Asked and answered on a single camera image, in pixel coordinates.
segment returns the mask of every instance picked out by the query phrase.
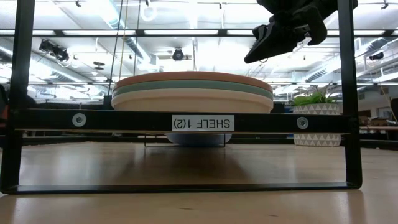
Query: blue bowl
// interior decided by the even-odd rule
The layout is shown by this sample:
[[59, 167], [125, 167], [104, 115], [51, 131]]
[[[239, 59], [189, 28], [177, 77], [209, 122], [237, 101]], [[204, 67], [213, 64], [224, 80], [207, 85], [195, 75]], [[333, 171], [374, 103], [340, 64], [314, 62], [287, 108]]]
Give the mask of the blue bowl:
[[[166, 134], [167, 139], [183, 147], [220, 147], [224, 144], [224, 134]], [[232, 134], [225, 134], [225, 143]]]

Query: white label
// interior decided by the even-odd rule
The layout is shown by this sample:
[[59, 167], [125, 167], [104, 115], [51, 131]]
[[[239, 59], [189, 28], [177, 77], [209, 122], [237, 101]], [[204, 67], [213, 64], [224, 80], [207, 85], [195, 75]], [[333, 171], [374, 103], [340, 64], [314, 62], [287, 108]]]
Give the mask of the white label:
[[235, 131], [233, 115], [173, 115], [173, 131]]

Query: white patterned pot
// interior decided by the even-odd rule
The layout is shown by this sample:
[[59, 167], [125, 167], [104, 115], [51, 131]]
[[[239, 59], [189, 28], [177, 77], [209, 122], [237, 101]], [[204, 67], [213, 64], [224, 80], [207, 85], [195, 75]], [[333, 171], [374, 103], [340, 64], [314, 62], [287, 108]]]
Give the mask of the white patterned pot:
[[[339, 115], [340, 109], [337, 104], [320, 103], [304, 106], [295, 106], [293, 114], [316, 114], [316, 115]], [[340, 146], [340, 134], [294, 134], [296, 146]]]

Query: potted plant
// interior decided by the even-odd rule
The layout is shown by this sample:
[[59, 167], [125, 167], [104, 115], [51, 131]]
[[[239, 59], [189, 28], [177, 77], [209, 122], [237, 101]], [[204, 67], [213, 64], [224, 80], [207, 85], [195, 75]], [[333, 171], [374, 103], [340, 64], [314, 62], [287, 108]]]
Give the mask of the potted plant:
[[[293, 114], [339, 115], [340, 108], [335, 99], [326, 96], [328, 87], [315, 87], [311, 95], [294, 98]], [[340, 142], [340, 134], [294, 134], [296, 146], [336, 147]]]

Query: green plant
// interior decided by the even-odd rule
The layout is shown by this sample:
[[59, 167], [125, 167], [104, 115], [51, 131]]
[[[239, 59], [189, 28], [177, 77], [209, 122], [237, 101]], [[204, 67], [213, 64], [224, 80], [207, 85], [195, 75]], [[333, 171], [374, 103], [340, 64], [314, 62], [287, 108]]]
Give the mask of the green plant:
[[336, 100], [329, 96], [326, 96], [326, 93], [328, 91], [328, 87], [330, 86], [327, 85], [326, 87], [322, 89], [318, 89], [318, 87], [315, 87], [315, 91], [309, 95], [309, 96], [298, 96], [293, 99], [293, 105], [294, 106], [303, 106], [303, 105], [309, 105], [309, 104], [316, 104], [316, 103], [334, 103]]

